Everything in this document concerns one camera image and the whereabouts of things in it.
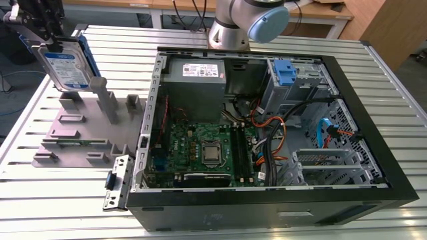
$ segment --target ram slot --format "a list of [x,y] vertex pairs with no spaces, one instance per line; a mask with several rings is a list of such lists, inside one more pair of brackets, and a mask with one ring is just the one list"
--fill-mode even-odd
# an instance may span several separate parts
[[230,131],[231,151],[234,164],[234,177],[238,181],[251,178],[251,166],[248,156],[248,146],[246,129],[243,127],[232,127]]

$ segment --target slotted aluminum surface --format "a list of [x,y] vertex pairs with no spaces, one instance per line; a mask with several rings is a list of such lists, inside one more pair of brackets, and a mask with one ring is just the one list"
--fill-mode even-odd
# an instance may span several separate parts
[[[90,26],[84,35],[100,73],[108,79],[107,87],[116,97],[131,93],[142,98],[147,96],[158,46],[207,46],[204,34],[180,30]],[[302,37],[279,37],[263,45],[252,42],[251,49],[336,57],[421,200],[342,226],[148,233],[130,212],[103,212],[107,169],[31,165],[60,107],[60,93],[46,78],[0,148],[0,239],[427,238],[425,113],[387,68],[379,65],[375,53],[356,41]]]

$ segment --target motherboard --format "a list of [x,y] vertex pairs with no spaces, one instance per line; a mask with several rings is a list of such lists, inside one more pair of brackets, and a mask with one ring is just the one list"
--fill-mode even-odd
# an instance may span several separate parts
[[160,188],[258,186],[251,149],[256,129],[227,124],[174,124],[166,155],[150,177]]

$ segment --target floor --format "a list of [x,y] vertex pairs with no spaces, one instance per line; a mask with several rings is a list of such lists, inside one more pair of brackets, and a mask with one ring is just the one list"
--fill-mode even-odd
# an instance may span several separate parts
[[[187,17],[183,19],[184,24],[195,29],[199,25],[199,19],[195,21],[195,17]],[[151,19],[146,15],[138,16],[139,24],[147,28],[151,27]],[[206,25],[212,24],[212,19],[207,20]],[[182,23],[175,23],[174,19],[168,16],[163,18],[164,28],[183,29]],[[74,23],[70,21],[64,25],[67,32],[74,29]],[[14,65],[11,61],[0,54],[0,71],[3,75],[12,74],[4,78],[14,86],[14,91],[6,94],[0,91],[0,144],[4,137],[8,135],[14,124],[20,117],[22,109],[26,107],[38,86],[43,80],[44,75],[27,71],[43,71],[43,68],[38,62],[28,65]],[[410,57],[403,63],[402,67],[396,71],[396,76],[405,84],[406,88],[411,92],[414,98],[419,102],[425,111],[427,111],[427,63],[422,64],[415,61],[415,57]]]

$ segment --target cpu socket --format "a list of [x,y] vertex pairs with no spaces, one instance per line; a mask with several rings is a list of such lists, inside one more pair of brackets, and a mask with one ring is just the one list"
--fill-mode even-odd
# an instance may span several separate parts
[[203,141],[202,142],[202,163],[208,168],[215,168],[222,164],[222,142]]

